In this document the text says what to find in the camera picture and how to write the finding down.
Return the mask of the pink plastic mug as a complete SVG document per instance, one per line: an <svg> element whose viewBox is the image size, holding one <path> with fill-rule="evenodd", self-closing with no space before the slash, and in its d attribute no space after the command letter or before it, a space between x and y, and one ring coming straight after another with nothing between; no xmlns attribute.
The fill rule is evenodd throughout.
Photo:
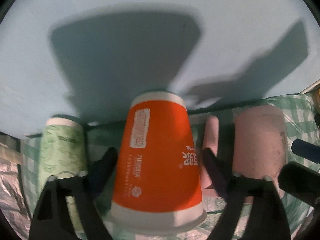
<svg viewBox="0 0 320 240"><path fill-rule="evenodd" d="M219 120L208 116L202 149L210 148L217 157L219 148ZM287 136L283 111L275 106L264 105L246 109L235 119L235 142L232 171L248 178L272 178L282 198L285 194L279 188L278 175L286 164ZM218 179L211 180L201 163L200 180L204 196L218 197Z"/></svg>

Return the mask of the orange paper cup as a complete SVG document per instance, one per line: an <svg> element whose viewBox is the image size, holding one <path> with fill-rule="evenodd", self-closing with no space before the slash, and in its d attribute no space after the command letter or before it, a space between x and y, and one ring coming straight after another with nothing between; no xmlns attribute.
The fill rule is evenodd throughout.
<svg viewBox="0 0 320 240"><path fill-rule="evenodd" d="M176 94L148 92L132 102L110 214L114 222L146 235L188 231L205 220L191 126Z"/></svg>

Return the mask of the green paper cup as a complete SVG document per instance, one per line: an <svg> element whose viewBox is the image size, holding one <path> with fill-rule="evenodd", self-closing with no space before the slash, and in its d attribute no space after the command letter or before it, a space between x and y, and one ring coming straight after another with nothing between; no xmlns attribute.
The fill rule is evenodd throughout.
<svg viewBox="0 0 320 240"><path fill-rule="evenodd" d="M87 170L83 127L65 118L50 118L42 133L38 193L49 176L69 178Z"/></svg>

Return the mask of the silver foil curtain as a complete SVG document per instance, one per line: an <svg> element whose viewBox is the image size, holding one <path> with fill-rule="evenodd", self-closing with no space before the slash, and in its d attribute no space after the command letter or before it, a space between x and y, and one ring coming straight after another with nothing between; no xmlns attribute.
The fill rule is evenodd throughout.
<svg viewBox="0 0 320 240"><path fill-rule="evenodd" d="M1 159L1 211L18 237L28 239L30 212L19 171L19 165Z"/></svg>

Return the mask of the green checkered tablecloth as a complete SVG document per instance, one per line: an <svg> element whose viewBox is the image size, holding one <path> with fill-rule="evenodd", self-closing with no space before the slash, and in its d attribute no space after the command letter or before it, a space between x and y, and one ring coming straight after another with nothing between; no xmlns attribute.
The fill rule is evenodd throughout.
<svg viewBox="0 0 320 240"><path fill-rule="evenodd" d="M219 157L229 157L233 152L233 129L234 118L236 118L245 109L258 105L272 105L283 111L286 135L287 135L287 160L300 163L312 170L319 172L319 164L315 164L309 160L299 157L292 153L291 145L295 139L302 139L314 145L319 145L319 129L315 122L316 110L313 99L310 94L303 95L286 95L276 96L265 100L257 101L249 106L238 107L234 109L226 109L211 113L194 114L189 116L193 139L197 150L202 148L204 127L206 119L209 115L217 116L219 119ZM124 122L116 122L104 126L96 127L87 132L87 154L90 161L100 159L109 146L119 147L124 130ZM31 215L35 209L38 194L38 164L40 151L41 135L33 139L25 139L21 142L22 165L20 168L20 176L22 179L22 193L27 202L27 207ZM222 198L204 197L204 208L208 212L206 220L194 230L179 233L176 235L148 237L128 232L121 226L110 223L107 219L107 213L110 209L111 189L113 187L114 176L105 187L104 192L97 200L97 207L102 215L102 219L110 230L114 239L207 239L213 227L216 225L225 201ZM307 217L310 206L301 200L285 193L282 197L283 206L289 221L291 238L293 239L299 231L301 225ZM244 204L241 217L237 224L232 239L239 239L245 229L250 204Z"/></svg>

